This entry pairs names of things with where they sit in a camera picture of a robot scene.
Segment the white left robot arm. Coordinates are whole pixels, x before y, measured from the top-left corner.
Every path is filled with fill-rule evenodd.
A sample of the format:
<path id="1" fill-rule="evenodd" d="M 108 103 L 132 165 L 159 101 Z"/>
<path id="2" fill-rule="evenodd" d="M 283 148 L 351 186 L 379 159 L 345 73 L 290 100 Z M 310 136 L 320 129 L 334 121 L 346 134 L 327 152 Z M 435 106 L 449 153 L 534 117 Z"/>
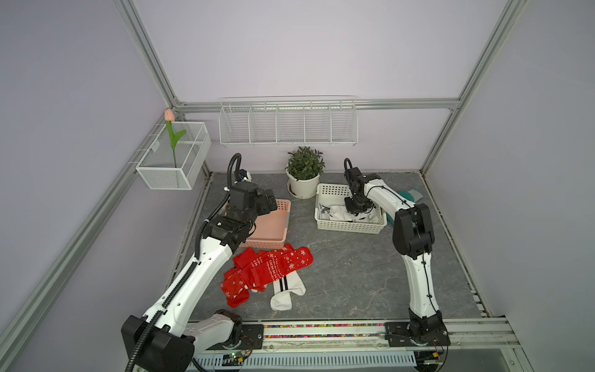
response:
<path id="1" fill-rule="evenodd" d="M 143 316 L 130 316 L 123 324 L 127 371 L 184 371 L 198 352 L 241 345 L 242 319 L 226 310 L 201 321 L 197 335 L 185 332 L 217 272 L 256 231 L 257 218 L 277 210 L 274 193 L 251 181 L 241 159 L 236 153 L 229 161 L 225 197 L 199 227 L 195 252 L 181 273 Z"/>

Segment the white sock two black stripes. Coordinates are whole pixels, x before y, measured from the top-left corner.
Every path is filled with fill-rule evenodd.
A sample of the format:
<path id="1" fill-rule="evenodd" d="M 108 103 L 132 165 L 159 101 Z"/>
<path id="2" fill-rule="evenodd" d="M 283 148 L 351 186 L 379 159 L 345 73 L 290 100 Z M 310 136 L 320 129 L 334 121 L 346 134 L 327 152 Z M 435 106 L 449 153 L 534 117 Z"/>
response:
<path id="1" fill-rule="evenodd" d="M 292 310 L 292 295 L 303 296 L 306 293 L 305 285 L 297 271 L 273 283 L 274 295 L 271 298 L 271 308 L 274 311 Z"/>

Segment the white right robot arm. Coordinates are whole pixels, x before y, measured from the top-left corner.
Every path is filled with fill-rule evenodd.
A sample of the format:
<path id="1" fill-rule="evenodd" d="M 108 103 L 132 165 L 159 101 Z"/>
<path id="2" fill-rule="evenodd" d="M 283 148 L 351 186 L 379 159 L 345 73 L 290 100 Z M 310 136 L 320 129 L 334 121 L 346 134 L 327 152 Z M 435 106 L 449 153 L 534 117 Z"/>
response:
<path id="1" fill-rule="evenodd" d="M 435 233 L 429 207 L 399 195 L 376 174 L 363 174 L 350 159 L 343 161 L 344 178 L 351 196 L 345 199 L 349 213 L 358 215 L 378 206 L 393 220 L 392 242 L 401 254 L 408 275 L 410 324 L 429 330 L 442 324 L 432 283 L 432 245 Z"/>

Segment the white striped ankle sock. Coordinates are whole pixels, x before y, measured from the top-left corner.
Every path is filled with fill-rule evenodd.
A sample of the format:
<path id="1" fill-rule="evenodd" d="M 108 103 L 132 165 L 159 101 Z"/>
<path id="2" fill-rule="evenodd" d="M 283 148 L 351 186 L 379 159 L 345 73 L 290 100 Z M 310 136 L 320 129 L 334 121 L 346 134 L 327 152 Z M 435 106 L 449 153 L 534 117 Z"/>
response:
<path id="1" fill-rule="evenodd" d="M 348 213 L 345 206 L 335 205 L 324 207 L 321 210 L 320 219 L 346 223 L 368 223 L 370 216 L 365 213 L 355 216 Z"/>

